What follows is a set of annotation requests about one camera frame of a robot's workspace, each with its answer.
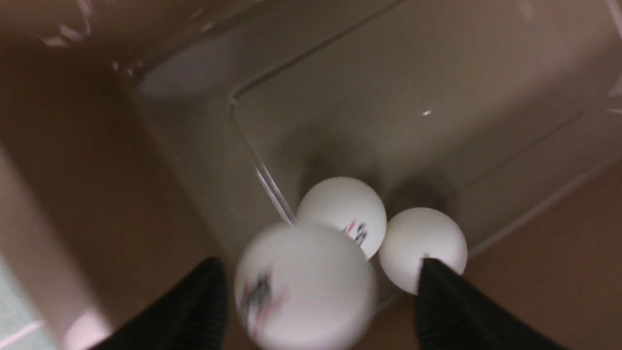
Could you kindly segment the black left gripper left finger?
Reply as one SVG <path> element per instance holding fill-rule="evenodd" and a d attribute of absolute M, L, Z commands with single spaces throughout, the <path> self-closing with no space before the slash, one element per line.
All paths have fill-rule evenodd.
<path fill-rule="evenodd" d="M 224 262 L 209 257 L 94 350 L 222 350 L 228 317 Z"/>

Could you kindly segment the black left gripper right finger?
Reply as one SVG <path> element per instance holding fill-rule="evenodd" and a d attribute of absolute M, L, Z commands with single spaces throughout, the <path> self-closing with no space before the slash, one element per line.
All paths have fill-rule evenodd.
<path fill-rule="evenodd" d="M 422 261 L 415 302 L 422 350 L 561 350 L 439 259 Z"/>

